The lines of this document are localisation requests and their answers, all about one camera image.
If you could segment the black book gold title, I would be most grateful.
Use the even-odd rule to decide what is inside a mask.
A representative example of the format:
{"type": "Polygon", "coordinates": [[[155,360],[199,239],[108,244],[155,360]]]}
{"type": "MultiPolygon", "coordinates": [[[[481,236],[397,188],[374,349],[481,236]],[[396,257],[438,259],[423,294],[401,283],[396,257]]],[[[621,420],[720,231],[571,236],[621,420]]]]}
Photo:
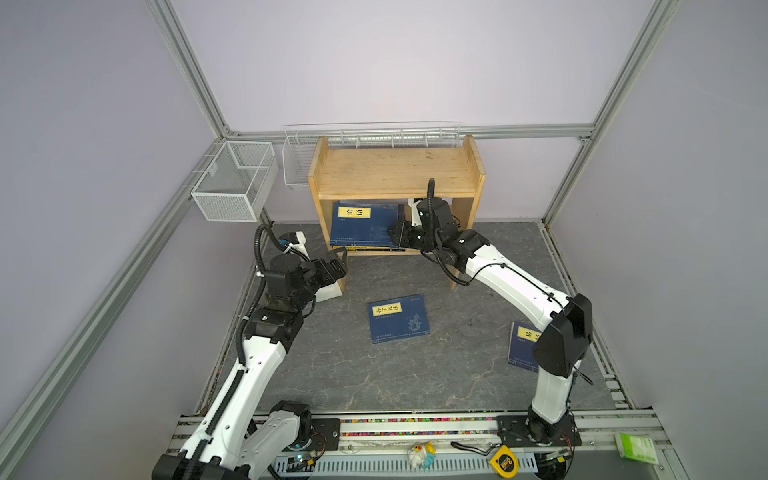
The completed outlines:
{"type": "Polygon", "coordinates": [[[367,247],[367,246],[330,246],[331,250],[345,249],[347,252],[371,253],[373,255],[404,253],[404,248],[367,247]]]}

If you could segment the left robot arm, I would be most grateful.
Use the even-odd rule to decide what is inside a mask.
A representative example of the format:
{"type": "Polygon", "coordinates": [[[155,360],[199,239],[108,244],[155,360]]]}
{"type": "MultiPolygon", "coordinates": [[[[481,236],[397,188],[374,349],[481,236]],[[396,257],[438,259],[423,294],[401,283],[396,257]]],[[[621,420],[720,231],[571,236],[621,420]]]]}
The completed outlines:
{"type": "Polygon", "coordinates": [[[203,421],[177,454],[158,459],[152,478],[258,479],[274,470],[286,448],[310,443],[312,419],[304,403],[280,401],[264,424],[252,423],[320,291],[347,274],[346,248],[311,258],[305,242],[300,231],[276,236],[268,224],[257,227],[253,249],[260,283],[236,329],[236,361],[203,421]]]}

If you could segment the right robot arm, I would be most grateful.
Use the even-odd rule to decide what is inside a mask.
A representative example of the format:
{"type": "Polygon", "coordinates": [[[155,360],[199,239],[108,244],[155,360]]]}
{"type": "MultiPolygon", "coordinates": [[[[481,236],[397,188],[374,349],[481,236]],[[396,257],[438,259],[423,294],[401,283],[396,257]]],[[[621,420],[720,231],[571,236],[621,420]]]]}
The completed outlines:
{"type": "Polygon", "coordinates": [[[419,251],[456,285],[487,286],[540,332],[532,348],[538,373],[526,435],[541,446],[562,437],[575,444],[570,395],[593,341],[591,301],[549,286],[508,259],[484,235],[462,229],[445,200],[427,196],[407,205],[405,219],[389,229],[396,246],[419,251]]]}

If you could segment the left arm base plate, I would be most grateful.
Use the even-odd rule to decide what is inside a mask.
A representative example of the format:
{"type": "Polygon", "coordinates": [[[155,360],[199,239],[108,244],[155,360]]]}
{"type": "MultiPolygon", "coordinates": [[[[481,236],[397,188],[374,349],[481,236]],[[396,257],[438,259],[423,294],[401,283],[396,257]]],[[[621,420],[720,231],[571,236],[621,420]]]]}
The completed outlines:
{"type": "Polygon", "coordinates": [[[286,451],[337,451],[341,440],[341,420],[338,417],[315,418],[311,420],[308,437],[289,445],[286,451]]]}

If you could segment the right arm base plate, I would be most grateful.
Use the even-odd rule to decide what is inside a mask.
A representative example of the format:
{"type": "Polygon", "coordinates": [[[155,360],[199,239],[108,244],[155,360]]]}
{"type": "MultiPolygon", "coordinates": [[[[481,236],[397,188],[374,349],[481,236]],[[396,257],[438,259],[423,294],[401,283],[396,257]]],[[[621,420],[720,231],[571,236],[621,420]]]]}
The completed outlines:
{"type": "Polygon", "coordinates": [[[578,447],[582,439],[575,418],[567,412],[558,422],[550,424],[536,414],[508,414],[497,418],[497,436],[510,448],[578,447]]]}

